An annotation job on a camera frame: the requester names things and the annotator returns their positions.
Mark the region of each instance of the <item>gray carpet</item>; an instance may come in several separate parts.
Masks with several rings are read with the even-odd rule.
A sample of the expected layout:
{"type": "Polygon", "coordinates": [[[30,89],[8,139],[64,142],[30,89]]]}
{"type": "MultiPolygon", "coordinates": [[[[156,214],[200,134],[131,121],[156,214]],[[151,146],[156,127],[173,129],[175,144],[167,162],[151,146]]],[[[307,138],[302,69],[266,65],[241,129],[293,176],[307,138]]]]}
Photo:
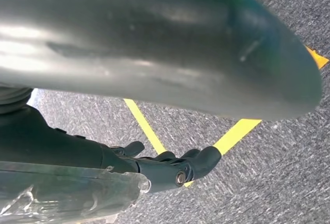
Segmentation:
{"type": "MultiPolygon", "coordinates": [[[[259,0],[330,58],[330,0],[259,0]]],[[[262,122],[205,179],[189,188],[145,195],[117,223],[329,223],[330,65],[323,100],[297,120],[262,122]]],[[[156,155],[121,99],[40,90],[35,105],[50,126],[108,145],[141,140],[156,155]]],[[[179,155],[212,145],[236,120],[148,103],[138,105],[166,146],[179,155]]]]}

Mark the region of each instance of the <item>clear plastic wrap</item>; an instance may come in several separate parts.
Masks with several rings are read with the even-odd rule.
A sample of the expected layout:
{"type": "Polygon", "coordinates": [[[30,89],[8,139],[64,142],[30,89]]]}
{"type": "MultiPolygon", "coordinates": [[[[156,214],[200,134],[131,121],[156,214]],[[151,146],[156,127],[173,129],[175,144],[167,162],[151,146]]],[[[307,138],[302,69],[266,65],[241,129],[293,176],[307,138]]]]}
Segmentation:
{"type": "Polygon", "coordinates": [[[142,174],[111,170],[0,162],[0,223],[110,221],[150,189],[142,174]]]}

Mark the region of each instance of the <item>bolt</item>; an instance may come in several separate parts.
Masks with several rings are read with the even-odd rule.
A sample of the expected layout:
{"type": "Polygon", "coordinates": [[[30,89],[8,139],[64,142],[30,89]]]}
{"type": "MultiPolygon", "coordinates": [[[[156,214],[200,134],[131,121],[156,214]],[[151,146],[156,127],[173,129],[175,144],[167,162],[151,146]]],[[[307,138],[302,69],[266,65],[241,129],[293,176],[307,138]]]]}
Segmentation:
{"type": "Polygon", "coordinates": [[[179,171],[176,174],[176,178],[176,184],[178,186],[182,186],[185,181],[185,173],[184,171],[179,171]]]}

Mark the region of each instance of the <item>yellow line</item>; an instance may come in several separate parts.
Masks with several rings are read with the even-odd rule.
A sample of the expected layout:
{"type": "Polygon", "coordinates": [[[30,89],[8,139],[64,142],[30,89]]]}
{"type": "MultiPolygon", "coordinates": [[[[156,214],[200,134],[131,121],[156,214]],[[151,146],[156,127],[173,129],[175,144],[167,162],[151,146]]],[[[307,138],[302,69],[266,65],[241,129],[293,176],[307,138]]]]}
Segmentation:
{"type": "Polygon", "coordinates": [[[222,155],[224,155],[260,122],[261,120],[240,119],[228,132],[221,137],[213,147],[217,148],[222,155]]]}
{"type": "Polygon", "coordinates": [[[313,56],[315,62],[316,62],[317,67],[319,67],[319,69],[322,68],[323,66],[325,66],[328,62],[327,58],[325,58],[321,55],[318,55],[315,50],[311,50],[309,47],[306,47],[306,48],[307,49],[308,52],[310,52],[313,56]]]}
{"type": "Polygon", "coordinates": [[[157,154],[165,152],[166,149],[158,139],[158,137],[151,129],[148,121],[143,116],[139,108],[131,99],[124,99],[125,103],[129,107],[132,114],[136,119],[139,126],[145,132],[147,138],[151,143],[151,145],[156,150],[157,154]]]}

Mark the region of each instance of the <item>silver metal tube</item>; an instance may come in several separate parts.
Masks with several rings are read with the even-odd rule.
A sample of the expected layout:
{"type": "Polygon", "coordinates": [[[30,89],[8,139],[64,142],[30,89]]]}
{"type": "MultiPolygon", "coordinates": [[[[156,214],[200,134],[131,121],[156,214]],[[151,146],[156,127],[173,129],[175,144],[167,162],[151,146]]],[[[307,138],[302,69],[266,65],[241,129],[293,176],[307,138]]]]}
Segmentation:
{"type": "Polygon", "coordinates": [[[255,0],[0,0],[0,83],[237,118],[321,97],[313,58],[255,0]]]}

